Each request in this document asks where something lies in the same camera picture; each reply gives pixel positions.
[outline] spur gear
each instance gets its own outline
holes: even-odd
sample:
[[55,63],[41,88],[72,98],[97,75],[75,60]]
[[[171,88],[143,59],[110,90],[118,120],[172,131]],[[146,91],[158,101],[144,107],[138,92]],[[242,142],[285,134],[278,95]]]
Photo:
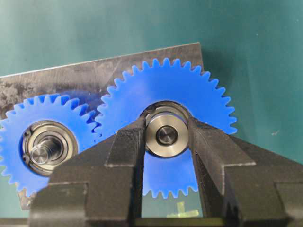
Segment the spur gear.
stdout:
[[[94,131],[102,134],[102,139],[108,138],[120,128],[135,121],[144,111],[150,111],[149,106],[163,101],[179,104],[193,117],[220,128],[227,134],[237,131],[236,128],[231,127],[231,124],[237,120],[230,116],[234,108],[227,106],[231,99],[222,97],[225,88],[218,88],[219,81],[210,79],[209,72],[201,74],[200,66],[192,69],[190,62],[181,66],[179,59],[171,64],[166,58],[162,65],[154,59],[151,67],[144,61],[142,68],[139,70],[133,66],[132,75],[123,72],[124,80],[115,79],[116,87],[108,87],[109,95],[101,98],[104,102],[98,107],[101,114],[95,118],[101,126]],[[158,123],[157,129],[160,130],[161,126],[165,124]],[[176,139],[176,132],[166,128],[158,131],[157,135],[161,136],[161,133],[164,135],[162,138],[164,143],[169,143],[163,144],[162,147],[165,145],[170,147],[172,141]],[[151,191],[155,198],[161,192],[163,197],[167,198],[169,192],[177,197],[179,191],[188,195],[188,188],[197,191],[192,156],[187,147],[182,151],[179,146],[177,156],[174,153],[168,155],[170,158],[161,158],[159,157],[162,156],[161,153],[156,154],[158,156],[149,152],[145,154],[143,195]]]
[[47,186],[55,166],[99,141],[93,132],[98,125],[87,113],[87,104],[59,94],[41,95],[16,104],[6,112],[0,125],[0,166],[3,176],[11,175],[9,184],[26,196]]

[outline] teal surface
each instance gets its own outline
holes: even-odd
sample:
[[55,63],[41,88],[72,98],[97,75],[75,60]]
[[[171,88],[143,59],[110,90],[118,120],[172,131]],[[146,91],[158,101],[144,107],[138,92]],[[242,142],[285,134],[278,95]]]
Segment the teal surface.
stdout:
[[[0,0],[0,76],[200,42],[236,136],[301,163],[302,40],[301,0]],[[0,216],[26,216],[5,181]]]

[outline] metal shaft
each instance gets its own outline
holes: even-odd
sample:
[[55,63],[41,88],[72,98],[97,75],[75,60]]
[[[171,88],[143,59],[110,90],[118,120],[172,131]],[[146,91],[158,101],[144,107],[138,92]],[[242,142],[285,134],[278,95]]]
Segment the metal shaft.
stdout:
[[35,145],[30,152],[31,160],[38,164],[46,164],[61,154],[61,147],[54,140],[44,140]]
[[178,132],[171,126],[166,125],[157,131],[157,140],[163,145],[172,145],[178,138]]

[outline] blue plastic gear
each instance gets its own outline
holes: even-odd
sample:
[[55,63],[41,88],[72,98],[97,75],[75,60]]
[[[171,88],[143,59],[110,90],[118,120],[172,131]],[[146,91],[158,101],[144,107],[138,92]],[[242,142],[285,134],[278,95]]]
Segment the blue plastic gear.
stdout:
[[[227,106],[230,97],[222,97],[225,88],[217,88],[218,80],[210,79],[210,73],[201,74],[201,67],[191,68],[180,60],[170,64],[168,58],[160,65],[157,59],[150,67],[142,63],[142,70],[133,66],[133,75],[123,72],[124,80],[115,79],[116,87],[107,88],[109,95],[101,99],[104,104],[98,107],[101,112],[95,120],[101,126],[95,129],[102,139],[116,133],[117,130],[138,119],[151,104],[160,101],[173,101],[183,105],[198,120],[232,134],[237,130],[231,127],[236,122],[230,114],[233,107]],[[167,198],[169,192],[174,197],[179,190],[188,195],[188,187],[197,191],[193,160],[190,150],[173,158],[159,158],[145,154],[143,195],[148,191],[156,197],[160,192]]]
[[26,196],[47,186],[49,177],[34,173],[22,160],[22,135],[33,123],[49,120],[64,125],[74,135],[78,152],[99,141],[100,135],[93,132],[95,111],[87,113],[87,108],[87,104],[79,105],[77,98],[53,94],[25,99],[6,112],[7,119],[0,121],[0,166],[6,167],[3,176],[11,175],[9,184],[17,183],[18,191],[25,188]]

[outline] metal plate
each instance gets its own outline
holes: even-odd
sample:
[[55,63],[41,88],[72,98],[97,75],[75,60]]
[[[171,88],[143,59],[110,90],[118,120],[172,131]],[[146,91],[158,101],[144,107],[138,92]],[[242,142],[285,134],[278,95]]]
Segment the metal plate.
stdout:
[[[96,109],[101,103],[106,88],[114,85],[114,78],[122,78],[122,72],[132,73],[132,66],[142,68],[142,61],[152,63],[154,58],[163,61],[179,58],[182,63],[191,61],[192,66],[200,65],[203,70],[200,43],[173,46],[114,58],[87,61],[49,69],[18,73],[0,78],[0,119],[6,118],[5,112],[23,99],[41,94],[60,93],[77,97],[80,103],[88,103]],[[32,198],[19,194],[21,208],[29,209]]]

